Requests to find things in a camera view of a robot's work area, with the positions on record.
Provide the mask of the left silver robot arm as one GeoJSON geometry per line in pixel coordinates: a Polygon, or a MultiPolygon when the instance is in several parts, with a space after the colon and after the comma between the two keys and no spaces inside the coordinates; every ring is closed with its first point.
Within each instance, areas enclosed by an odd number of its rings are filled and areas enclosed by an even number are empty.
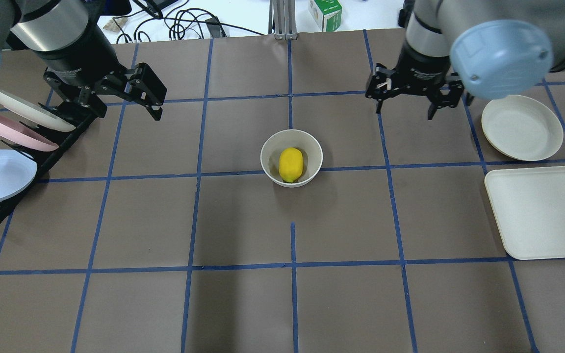
{"type": "Polygon", "coordinates": [[[44,79],[63,101],[101,118],[100,96],[117,96],[161,119],[165,85],[146,63],[127,69],[119,62],[82,0],[0,0],[0,65],[9,34],[47,65],[44,79]]]}

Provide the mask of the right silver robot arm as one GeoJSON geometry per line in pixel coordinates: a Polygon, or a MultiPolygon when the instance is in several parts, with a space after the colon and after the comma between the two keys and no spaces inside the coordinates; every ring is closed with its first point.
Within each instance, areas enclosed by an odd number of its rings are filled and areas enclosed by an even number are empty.
{"type": "Polygon", "coordinates": [[[406,0],[397,64],[377,63],[366,98],[424,96],[428,119],[464,99],[502,99],[565,71],[565,0],[406,0]]]}

